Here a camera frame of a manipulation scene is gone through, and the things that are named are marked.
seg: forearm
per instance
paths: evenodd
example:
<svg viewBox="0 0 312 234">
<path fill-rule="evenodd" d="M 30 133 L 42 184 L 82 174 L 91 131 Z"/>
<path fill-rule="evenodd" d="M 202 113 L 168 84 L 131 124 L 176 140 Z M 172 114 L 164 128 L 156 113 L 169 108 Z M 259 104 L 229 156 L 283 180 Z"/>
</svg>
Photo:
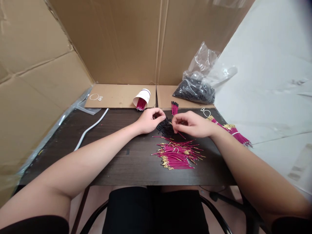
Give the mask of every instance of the forearm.
<svg viewBox="0 0 312 234">
<path fill-rule="evenodd" d="M 29 185 L 48 186 L 73 198 L 138 134 L 137 128 L 132 124 L 88 144 L 51 165 Z"/>
<path fill-rule="evenodd" d="M 219 131 L 211 139 L 240 190 L 259 212 L 299 217 L 309 215 L 311 207 L 303 195 L 228 132 Z"/>
</svg>

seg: white ring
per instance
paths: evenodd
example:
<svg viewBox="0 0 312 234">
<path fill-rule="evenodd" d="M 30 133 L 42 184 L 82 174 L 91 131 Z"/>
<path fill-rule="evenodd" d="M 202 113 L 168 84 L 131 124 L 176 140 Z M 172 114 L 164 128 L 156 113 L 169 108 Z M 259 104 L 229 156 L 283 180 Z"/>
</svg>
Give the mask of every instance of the white ring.
<svg viewBox="0 0 312 234">
<path fill-rule="evenodd" d="M 91 97 L 92 97 L 93 95 L 97 95 L 97 98 L 96 98 L 96 99 L 91 99 Z M 99 97 L 100 97 L 99 94 L 91 94 L 89 98 L 90 98 L 90 100 L 94 101 L 94 100 L 97 100 Z"/>
<path fill-rule="evenodd" d="M 201 111 L 203 112 L 204 116 L 206 116 L 206 118 L 208 118 L 208 117 L 211 115 L 210 110 L 205 110 L 205 108 L 204 108 L 204 107 L 203 107 L 203 108 L 201 108 Z M 208 115 L 208 116 L 207 116 L 207 115 L 205 115 L 205 111 L 209 111 L 209 115 Z"/>
</svg>

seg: person's arm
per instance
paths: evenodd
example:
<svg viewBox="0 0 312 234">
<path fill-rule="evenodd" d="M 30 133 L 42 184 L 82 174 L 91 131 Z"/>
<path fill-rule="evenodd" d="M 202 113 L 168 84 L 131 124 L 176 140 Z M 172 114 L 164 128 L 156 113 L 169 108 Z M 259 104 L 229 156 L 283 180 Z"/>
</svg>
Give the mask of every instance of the person's arm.
<svg viewBox="0 0 312 234">
<path fill-rule="evenodd" d="M 172 125 L 175 133 L 213 140 L 239 189 L 268 226 L 283 216 L 310 218 L 311 205 L 305 197 L 226 130 L 191 111 L 175 115 Z"/>
<path fill-rule="evenodd" d="M 137 135 L 153 131 L 164 119 L 161 109 L 147 109 L 135 123 L 58 160 L 0 209 L 0 229 L 40 215 L 58 215 L 68 220 L 71 200 L 125 144 Z"/>
</svg>

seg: clear plastic bag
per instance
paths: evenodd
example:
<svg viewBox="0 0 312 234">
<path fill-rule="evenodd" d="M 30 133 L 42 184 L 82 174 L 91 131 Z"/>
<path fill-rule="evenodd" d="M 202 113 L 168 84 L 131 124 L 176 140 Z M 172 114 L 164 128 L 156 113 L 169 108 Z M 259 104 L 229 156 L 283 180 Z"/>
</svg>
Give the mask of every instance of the clear plastic bag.
<svg viewBox="0 0 312 234">
<path fill-rule="evenodd" d="M 229 69 L 224 68 L 223 64 L 220 68 L 214 67 L 218 57 L 219 53 L 208 49 L 203 42 L 188 70 L 183 73 L 182 82 L 173 96 L 198 103 L 213 104 L 214 86 L 237 73 L 235 66 Z"/>
</svg>

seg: white paper cup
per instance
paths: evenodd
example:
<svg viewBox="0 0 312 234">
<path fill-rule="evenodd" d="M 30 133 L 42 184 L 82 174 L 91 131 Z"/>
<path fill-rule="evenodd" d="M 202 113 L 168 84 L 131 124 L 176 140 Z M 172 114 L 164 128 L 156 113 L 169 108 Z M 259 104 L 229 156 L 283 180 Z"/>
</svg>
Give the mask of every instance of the white paper cup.
<svg viewBox="0 0 312 234">
<path fill-rule="evenodd" d="M 147 108 L 148 104 L 149 104 L 149 98 L 150 98 L 150 91 L 148 89 L 142 89 L 138 95 L 135 96 L 135 98 L 133 99 L 133 104 L 135 106 L 137 106 L 137 102 L 139 101 L 139 98 L 143 98 L 146 101 L 145 104 L 145 108 Z"/>
</svg>

